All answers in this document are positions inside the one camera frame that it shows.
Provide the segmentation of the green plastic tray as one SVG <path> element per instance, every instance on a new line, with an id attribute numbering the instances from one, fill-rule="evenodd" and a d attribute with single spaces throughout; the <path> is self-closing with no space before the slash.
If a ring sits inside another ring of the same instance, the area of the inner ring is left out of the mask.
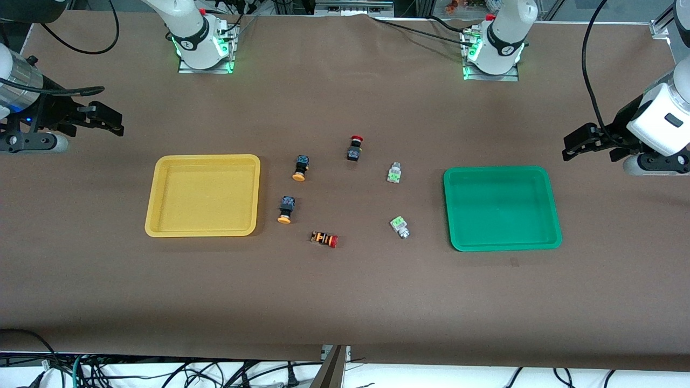
<path id="1" fill-rule="evenodd" d="M 450 243 L 459 252 L 559 248 L 547 171 L 538 165 L 453 167 L 443 175 Z"/>

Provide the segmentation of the yellow plastic tray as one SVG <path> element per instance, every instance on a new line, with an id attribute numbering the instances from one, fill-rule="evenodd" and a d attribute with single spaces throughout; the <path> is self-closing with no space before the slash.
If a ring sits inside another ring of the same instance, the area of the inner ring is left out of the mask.
<path id="1" fill-rule="evenodd" d="M 145 231 L 152 238 L 245 237 L 257 224 L 260 159 L 170 155 L 154 168 Z"/>

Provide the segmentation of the grey equipment box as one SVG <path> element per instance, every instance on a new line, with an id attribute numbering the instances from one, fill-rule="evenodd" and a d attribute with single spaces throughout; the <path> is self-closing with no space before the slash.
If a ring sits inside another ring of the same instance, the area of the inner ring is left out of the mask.
<path id="1" fill-rule="evenodd" d="M 394 0 L 315 0 L 316 16 L 394 17 Z"/>

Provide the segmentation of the brown table cover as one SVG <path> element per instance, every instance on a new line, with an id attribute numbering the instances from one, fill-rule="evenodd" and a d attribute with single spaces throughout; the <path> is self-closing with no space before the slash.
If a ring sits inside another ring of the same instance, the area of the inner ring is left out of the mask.
<path id="1" fill-rule="evenodd" d="M 177 73 L 158 15 L 119 19 L 102 55 L 27 38 L 54 81 L 104 86 L 125 130 L 0 155 L 0 328 L 64 352 L 318 359 L 349 344 L 369 363 L 690 370 L 690 177 L 633 177 L 604 151 L 562 160 L 593 120 L 584 25 L 534 25 L 518 82 L 472 82 L 451 44 L 365 15 L 259 17 L 225 75 Z M 261 162 L 251 235 L 147 235 L 160 158 L 231 153 Z M 545 169 L 560 247 L 456 251 L 443 175 L 474 165 Z"/>

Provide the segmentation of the aluminium frame corner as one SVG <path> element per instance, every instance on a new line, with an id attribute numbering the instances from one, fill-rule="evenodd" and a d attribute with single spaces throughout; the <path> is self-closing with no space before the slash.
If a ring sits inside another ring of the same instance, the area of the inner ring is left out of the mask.
<path id="1" fill-rule="evenodd" d="M 670 29 L 675 27 L 676 3 L 677 0 L 672 0 L 671 4 L 664 11 L 649 22 L 649 31 L 653 39 L 663 40 L 670 36 Z"/>

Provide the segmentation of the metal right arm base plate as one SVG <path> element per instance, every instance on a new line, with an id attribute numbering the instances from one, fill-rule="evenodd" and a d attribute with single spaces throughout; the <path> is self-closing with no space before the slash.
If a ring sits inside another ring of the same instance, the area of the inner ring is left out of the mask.
<path id="1" fill-rule="evenodd" d="M 205 35 L 180 38 L 173 35 L 180 59 L 178 73 L 231 74 L 237 51 L 239 25 L 205 15 Z"/>

